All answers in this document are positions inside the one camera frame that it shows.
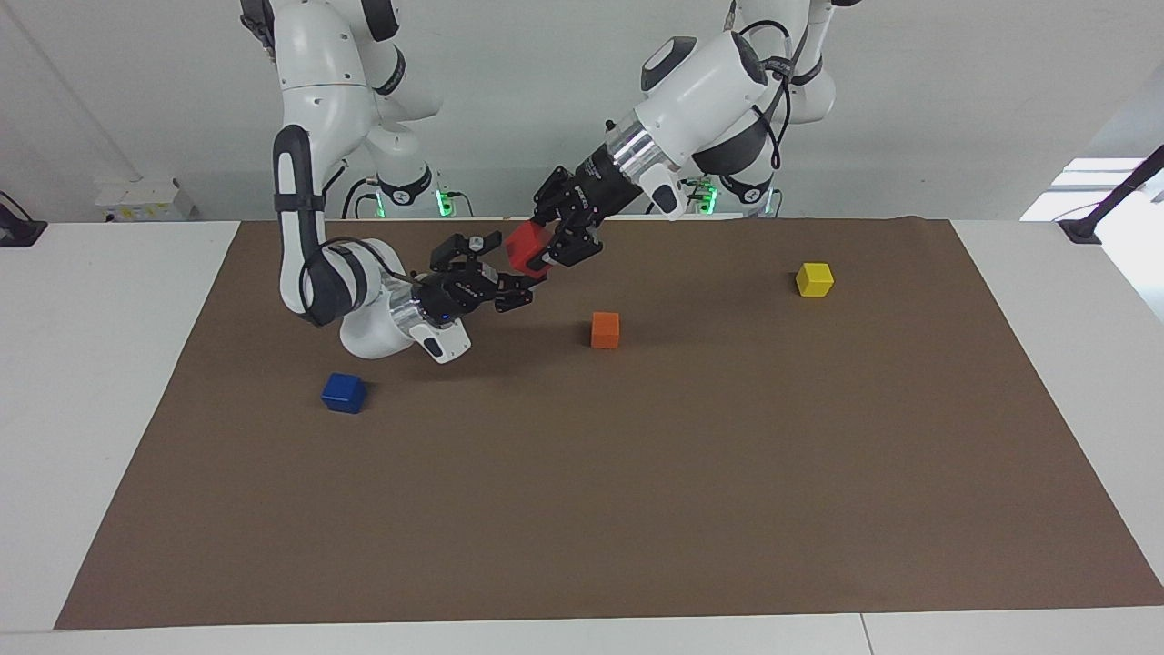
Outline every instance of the toy block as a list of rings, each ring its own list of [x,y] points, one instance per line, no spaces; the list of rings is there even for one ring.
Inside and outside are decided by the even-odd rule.
[[[805,263],[796,273],[796,287],[805,298],[823,298],[832,290],[832,269],[826,263]]]
[[[615,350],[618,348],[618,314],[609,311],[594,312],[590,323],[590,348]]]
[[[324,400],[324,405],[332,412],[360,414],[360,411],[363,408],[364,397],[367,396],[368,390],[360,378],[345,376],[343,373],[332,373],[320,398]]]

